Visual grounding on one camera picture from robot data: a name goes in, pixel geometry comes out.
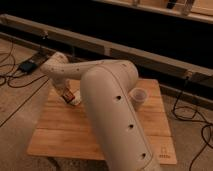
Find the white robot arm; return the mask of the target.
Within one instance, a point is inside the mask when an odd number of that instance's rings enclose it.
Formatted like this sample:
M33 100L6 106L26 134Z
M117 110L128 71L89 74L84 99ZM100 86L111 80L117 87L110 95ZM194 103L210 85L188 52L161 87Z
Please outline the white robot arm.
M128 97L137 84L138 71L128 60L70 63L54 53L41 71L60 88L80 82L86 115L110 171L162 171Z

